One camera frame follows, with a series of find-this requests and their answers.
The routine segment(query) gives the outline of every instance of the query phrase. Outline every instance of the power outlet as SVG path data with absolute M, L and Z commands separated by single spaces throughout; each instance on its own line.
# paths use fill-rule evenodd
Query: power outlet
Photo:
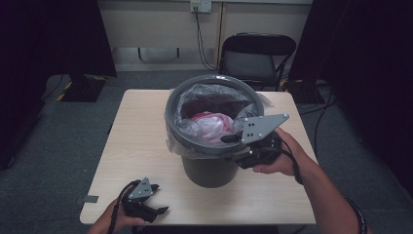
M 211 13 L 211 0 L 191 0 L 190 11 L 195 12 L 195 9 L 197 9 L 198 13 Z

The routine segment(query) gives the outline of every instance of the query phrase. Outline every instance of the gray carpet floor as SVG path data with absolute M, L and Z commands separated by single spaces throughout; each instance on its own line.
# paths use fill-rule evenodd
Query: gray carpet floor
M 100 155 L 123 93 L 128 89 L 171 89 L 207 70 L 119 72 L 109 79 L 97 102 L 61 102 L 56 97 L 69 81 L 50 78 L 40 118 L 17 155 L 15 164 L 0 171 L 0 233 L 85 233 L 80 222 Z M 322 88 L 327 97 L 329 88 Z M 319 105 L 297 105 L 301 113 Z M 307 134 L 314 134 L 320 111 L 303 114 Z M 357 128 L 336 102 L 326 109 L 317 139 L 319 164 L 337 187 L 363 210 L 375 233 L 413 233 L 413 205 L 393 175 L 358 140 Z M 295 233 L 302 225 L 280 225 L 280 233 Z M 259 228 L 260 233 L 270 233 Z M 299 233 L 318 233 L 307 225 Z

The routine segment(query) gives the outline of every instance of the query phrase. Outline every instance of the person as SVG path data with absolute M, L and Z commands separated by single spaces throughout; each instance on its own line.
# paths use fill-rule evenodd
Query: person
M 320 233 L 351 234 L 360 233 L 357 213 L 350 202 L 340 193 L 323 169 L 313 161 L 301 145 L 289 133 L 281 128 L 275 129 L 283 140 L 282 149 L 290 151 L 297 161 L 304 189 L 313 208 L 316 223 Z M 282 173 L 294 176 L 292 161 L 282 154 L 271 165 L 256 165 L 252 168 L 255 173 Z M 89 234 L 107 233 L 115 201 L 112 202 L 102 216 L 91 227 Z M 127 226 L 143 225 L 139 217 L 128 217 L 122 206 L 118 211 L 115 232 Z

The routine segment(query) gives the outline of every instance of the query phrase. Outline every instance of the light wood tabletop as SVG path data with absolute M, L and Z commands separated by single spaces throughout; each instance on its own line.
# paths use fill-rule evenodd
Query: light wood tabletop
M 315 154 L 292 96 L 261 92 L 274 107 L 266 114 L 289 114 L 281 127 L 292 134 L 315 161 Z M 166 144 L 167 90 L 128 90 L 116 115 L 80 219 L 94 223 L 132 180 L 148 177 L 160 188 L 145 204 L 169 207 L 154 225 L 249 225 L 316 223 L 310 201 L 293 176 L 261 175 L 239 169 L 218 188 L 204 188 L 185 174 L 181 157 Z

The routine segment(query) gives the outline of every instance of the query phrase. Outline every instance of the trash can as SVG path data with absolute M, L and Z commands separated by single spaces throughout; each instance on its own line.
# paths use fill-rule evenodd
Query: trash can
M 243 119 L 264 115 L 259 95 L 246 83 L 223 75 L 203 75 L 187 80 L 169 96 L 165 118 L 169 151 L 182 158 L 186 175 L 202 187 L 220 187 L 230 182 L 238 165 L 230 155 L 245 149 L 240 142 L 205 142 L 193 116 L 219 113 L 231 118 L 233 134 L 241 131 Z

